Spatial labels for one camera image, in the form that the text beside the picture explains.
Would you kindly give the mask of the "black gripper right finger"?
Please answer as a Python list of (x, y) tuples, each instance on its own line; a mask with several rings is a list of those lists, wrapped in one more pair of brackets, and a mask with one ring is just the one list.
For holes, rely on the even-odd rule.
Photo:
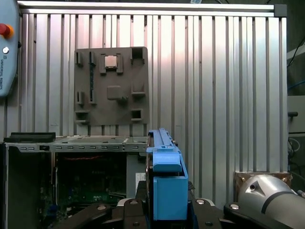
[(195, 198), (194, 186), (188, 184), (189, 203), (187, 228), (189, 229), (292, 229), (294, 221), (288, 218), (284, 200), (292, 196), (291, 191), (273, 192), (259, 199), (258, 184), (249, 186), (250, 192), (242, 193), (239, 202), (228, 203), (218, 209), (208, 199)]

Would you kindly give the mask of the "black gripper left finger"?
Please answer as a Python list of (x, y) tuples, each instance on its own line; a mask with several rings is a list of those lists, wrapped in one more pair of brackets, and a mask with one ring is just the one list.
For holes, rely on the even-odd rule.
[(136, 197), (121, 199), (116, 207), (95, 203), (58, 223), (56, 229), (147, 229), (146, 182), (138, 183)]

